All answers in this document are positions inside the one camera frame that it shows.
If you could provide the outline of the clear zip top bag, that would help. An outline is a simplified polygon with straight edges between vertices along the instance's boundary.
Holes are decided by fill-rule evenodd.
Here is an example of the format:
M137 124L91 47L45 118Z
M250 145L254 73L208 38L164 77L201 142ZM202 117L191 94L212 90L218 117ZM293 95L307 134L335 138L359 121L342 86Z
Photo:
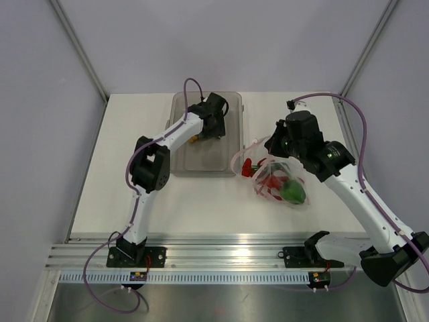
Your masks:
M303 167L293 159L270 155L265 148L268 140L268 136L256 138L239 150L230 161L230 169L260 199L300 211L307 208L310 194Z

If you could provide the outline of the green toy bell pepper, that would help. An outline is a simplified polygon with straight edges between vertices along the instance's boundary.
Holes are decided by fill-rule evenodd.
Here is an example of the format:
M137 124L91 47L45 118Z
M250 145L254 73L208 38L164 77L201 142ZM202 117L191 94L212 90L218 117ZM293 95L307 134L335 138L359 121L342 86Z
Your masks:
M293 205L302 205L306 200L306 192L298 181L289 180L283 183L280 197Z

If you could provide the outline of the red toy lobster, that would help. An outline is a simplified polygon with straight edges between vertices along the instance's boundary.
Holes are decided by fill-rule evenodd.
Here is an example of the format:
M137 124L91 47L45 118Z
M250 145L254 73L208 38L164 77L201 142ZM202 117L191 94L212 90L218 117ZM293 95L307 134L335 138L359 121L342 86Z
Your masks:
M276 172L274 174L268 174L254 179L254 173L262 164L265 163L267 163L266 158L262 158L255 164L252 159L246 158L241 166L241 176L252 179L253 190L260 197L270 201L287 202L280 197L280 189L285 181L292 180L292 173L286 175L283 172Z

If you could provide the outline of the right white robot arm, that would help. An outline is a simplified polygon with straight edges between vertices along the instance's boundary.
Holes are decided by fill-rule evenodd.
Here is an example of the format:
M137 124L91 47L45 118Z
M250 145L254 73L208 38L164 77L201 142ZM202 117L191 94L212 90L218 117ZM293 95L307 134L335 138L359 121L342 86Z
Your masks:
M264 146L272 156L297 159L342 200L370 239L364 243L319 231L304 243L304 257L310 265L319 266L325 260L353 265L386 287L428 249L428 234L413 231L369 190L352 154L342 143L323 138L311 112L293 112L277 121Z

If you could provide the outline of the yellow toy grape bunch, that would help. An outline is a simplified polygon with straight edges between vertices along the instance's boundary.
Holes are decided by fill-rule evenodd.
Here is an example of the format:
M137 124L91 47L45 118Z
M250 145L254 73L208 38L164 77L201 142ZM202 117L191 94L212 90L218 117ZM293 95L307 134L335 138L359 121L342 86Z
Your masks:
M196 142L205 142L205 141L208 141L208 140L211 140L211 139L214 139L214 137L206 135L206 134L203 134L203 133L199 133L199 134L197 134L195 136L192 136L190 139L188 139L188 143L189 144L194 144Z

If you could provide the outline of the green toy scallion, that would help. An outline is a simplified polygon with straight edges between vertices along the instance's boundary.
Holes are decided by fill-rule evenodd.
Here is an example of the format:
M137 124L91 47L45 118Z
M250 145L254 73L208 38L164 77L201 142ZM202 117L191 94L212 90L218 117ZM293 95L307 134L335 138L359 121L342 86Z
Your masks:
M262 164L258 170L254 173L253 178L256 179L260 176L265 176L268 174L274 174L276 172L283 172L286 175L289 175L292 170L285 162L268 162Z

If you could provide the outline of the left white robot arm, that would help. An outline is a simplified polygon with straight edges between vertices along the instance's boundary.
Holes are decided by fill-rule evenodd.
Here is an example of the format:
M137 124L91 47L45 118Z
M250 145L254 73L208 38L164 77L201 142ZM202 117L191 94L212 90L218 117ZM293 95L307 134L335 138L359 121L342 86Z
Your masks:
M125 231L109 250L107 267L134 268L149 266L145 249L148 219L158 191L170 177L172 154L192 138L219 139L226 135L225 115L229 111L226 99L210 93L207 98L190 107L184 115L154 138L142 136L126 167L125 181L133 190L131 217Z

